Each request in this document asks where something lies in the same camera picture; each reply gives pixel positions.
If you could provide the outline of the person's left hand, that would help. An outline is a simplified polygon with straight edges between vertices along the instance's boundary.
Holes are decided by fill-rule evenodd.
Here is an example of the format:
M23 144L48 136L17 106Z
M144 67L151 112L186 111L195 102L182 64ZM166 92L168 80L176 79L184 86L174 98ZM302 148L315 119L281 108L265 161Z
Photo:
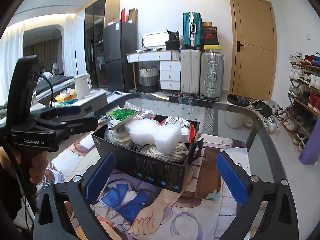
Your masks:
M1 166L9 172L10 175L16 177L14 166L9 159L7 153L1 147ZM33 157L31 161L31 168L29 169L30 181L33 184L38 184L45 175L46 168L48 166L48 153L42 152Z

